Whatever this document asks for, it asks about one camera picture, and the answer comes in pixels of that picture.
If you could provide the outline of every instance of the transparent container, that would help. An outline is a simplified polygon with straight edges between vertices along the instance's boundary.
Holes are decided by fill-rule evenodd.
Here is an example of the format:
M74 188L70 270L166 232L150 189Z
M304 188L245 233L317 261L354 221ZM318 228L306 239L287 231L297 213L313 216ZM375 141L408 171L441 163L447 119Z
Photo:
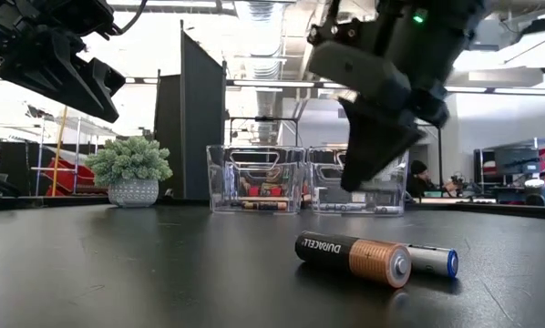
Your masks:
M369 213L399 216L404 213L408 154L398 157L364 191L347 192L340 186L346 148L315 147L307 151L312 208L323 213Z
M301 208L305 149L208 146L213 211L296 213Z

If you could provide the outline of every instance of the blue battery cap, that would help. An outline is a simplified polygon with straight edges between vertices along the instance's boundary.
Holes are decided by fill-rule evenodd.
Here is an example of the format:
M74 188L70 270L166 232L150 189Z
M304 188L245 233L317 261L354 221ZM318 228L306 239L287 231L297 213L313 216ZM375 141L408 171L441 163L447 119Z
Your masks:
M447 273L451 278L455 278L458 272L458 256L455 250L450 250L447 258Z

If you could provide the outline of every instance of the duracell battery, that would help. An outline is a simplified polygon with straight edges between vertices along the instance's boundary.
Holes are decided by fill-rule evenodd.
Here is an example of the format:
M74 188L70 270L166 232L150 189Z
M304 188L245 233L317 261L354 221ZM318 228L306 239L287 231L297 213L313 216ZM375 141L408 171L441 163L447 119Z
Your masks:
M303 261L345 270L394 288L404 286L410 276L410 254L403 244L304 231L294 250Z
M245 201L242 203L245 210L287 210L287 203L283 201Z

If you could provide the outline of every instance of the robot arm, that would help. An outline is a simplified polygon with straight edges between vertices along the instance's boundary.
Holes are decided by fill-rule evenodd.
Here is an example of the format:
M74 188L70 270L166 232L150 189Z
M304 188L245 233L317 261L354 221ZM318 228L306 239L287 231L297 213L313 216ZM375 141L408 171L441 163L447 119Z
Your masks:
M424 137L420 118L442 128L444 83L475 36L486 0L382 0L373 22L337 24L334 0L313 26L309 70L357 91L340 99L350 123L342 188L363 190L387 164Z
M121 35L105 0L0 0L0 77L91 116L114 122L111 97L125 84L112 67L77 56L81 37Z

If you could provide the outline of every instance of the ceiling light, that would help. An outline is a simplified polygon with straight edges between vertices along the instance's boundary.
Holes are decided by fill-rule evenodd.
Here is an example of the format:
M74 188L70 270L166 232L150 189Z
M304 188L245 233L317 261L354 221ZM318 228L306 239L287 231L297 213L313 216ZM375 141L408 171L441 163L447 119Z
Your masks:
M545 96L544 88L534 87L518 87L518 88L506 88L498 87L494 93L501 95L529 95L529 96Z
M109 5L140 5L140 1L136 0L107 0ZM216 3L212 1L158 1L150 0L146 4L147 7L153 6L177 6L177 7L204 7L215 8Z
M286 63L287 58L283 57L267 57L267 56L235 56L234 60L242 61L264 61L264 62L274 62L274 63Z
M264 80L233 80L234 86L240 87L313 87L313 82L302 81L264 81Z
M337 83L324 83L324 88L347 89L346 86L342 86Z
M454 93L483 93L486 87L446 87L448 92Z
M280 87L255 87L254 91L261 92L283 92L283 89Z
M272 4L294 4L297 0L262 0L261 2Z
M16 125L11 123L0 123L0 128L41 128L42 126L39 124L35 125Z

